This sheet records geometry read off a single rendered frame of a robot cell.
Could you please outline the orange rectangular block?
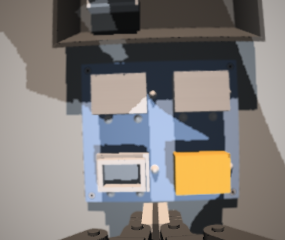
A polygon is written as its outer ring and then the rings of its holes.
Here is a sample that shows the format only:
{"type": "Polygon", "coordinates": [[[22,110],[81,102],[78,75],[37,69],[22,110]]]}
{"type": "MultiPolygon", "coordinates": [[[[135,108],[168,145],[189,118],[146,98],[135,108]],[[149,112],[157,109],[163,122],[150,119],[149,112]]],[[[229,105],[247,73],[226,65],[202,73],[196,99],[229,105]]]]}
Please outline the orange rectangular block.
{"type": "Polygon", "coordinates": [[[230,193],[230,154],[223,151],[173,152],[176,195],[230,193]]]}

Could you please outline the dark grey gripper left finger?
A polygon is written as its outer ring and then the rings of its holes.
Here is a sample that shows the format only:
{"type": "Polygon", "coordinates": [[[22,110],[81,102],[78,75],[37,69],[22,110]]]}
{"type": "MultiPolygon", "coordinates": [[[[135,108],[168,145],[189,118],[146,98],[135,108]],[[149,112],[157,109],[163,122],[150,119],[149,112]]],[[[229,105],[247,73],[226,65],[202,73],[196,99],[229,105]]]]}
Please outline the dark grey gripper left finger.
{"type": "Polygon", "coordinates": [[[143,211],[132,213],[120,236],[108,238],[106,230],[94,228],[61,240],[156,240],[155,203],[144,203],[143,211]]]}

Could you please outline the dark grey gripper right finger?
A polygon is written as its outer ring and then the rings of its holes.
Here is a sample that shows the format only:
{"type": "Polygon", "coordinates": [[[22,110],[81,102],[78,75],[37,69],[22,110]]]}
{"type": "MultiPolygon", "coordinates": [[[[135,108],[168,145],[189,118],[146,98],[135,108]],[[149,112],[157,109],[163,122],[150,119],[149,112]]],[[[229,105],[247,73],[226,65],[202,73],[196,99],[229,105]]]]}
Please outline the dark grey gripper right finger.
{"type": "Polygon", "coordinates": [[[220,224],[205,227],[204,235],[193,234],[180,212],[168,210],[167,202],[155,203],[155,222],[156,240],[273,240],[220,224]]]}

